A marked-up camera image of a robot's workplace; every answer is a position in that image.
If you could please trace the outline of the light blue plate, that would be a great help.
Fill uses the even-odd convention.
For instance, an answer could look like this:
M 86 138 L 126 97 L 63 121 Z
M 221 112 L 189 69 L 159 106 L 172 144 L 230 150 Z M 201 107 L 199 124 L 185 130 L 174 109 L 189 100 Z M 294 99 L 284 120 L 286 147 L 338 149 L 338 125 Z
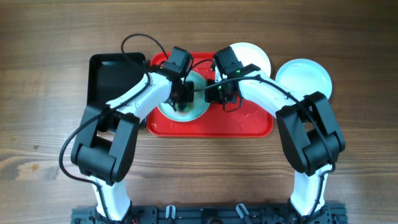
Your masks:
M 291 90 L 307 95 L 319 91 L 328 99 L 333 90 L 332 80 L 326 69 L 305 58 L 293 59 L 283 64 L 276 73 L 275 80 Z
M 187 76 L 187 81 L 194 83 L 194 89 L 202 89 L 206 87 L 206 80 L 199 73 L 191 71 Z M 168 119 L 177 122 L 189 122 L 199 118 L 203 115 L 209 107 L 209 103 L 205 101 L 204 91 L 194 92 L 192 109 L 186 113 L 174 111 L 168 103 L 161 103 L 158 105 L 160 112 Z

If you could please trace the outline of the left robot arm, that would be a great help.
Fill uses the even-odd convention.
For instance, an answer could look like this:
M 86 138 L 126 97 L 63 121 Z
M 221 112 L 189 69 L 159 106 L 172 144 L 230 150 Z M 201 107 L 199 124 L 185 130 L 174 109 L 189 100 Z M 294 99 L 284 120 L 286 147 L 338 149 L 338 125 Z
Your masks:
M 97 206 L 92 219 L 100 223 L 133 222 L 124 178 L 134 159 L 140 122 L 163 102 L 193 99 L 193 91 L 182 81 L 192 61 L 192 55 L 178 47 L 151 70 L 129 59 L 142 78 L 119 97 L 86 106 L 79 127 L 67 142 L 73 143 L 70 160 L 83 174 L 80 181 L 95 190 Z

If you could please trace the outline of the green yellow sponge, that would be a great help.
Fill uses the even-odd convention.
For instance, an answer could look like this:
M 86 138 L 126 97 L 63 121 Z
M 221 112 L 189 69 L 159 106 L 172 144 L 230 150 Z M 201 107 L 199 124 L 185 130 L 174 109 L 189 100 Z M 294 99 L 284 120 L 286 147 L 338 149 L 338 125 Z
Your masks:
M 186 113 L 192 109 L 191 103 L 176 103 L 176 110 L 182 113 Z

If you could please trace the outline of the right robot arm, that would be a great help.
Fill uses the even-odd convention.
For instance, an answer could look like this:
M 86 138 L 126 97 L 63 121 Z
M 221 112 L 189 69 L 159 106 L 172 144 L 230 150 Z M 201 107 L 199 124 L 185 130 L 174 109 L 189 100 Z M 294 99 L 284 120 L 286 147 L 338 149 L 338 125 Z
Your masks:
M 244 42 L 217 51 L 216 81 L 207 89 L 223 96 L 235 93 L 276 119 L 284 155 L 295 171 L 289 203 L 300 221 L 309 222 L 325 205 L 326 180 L 345 139 L 328 97 L 318 88 L 301 92 L 271 79 L 260 66 L 266 57 L 258 46 Z

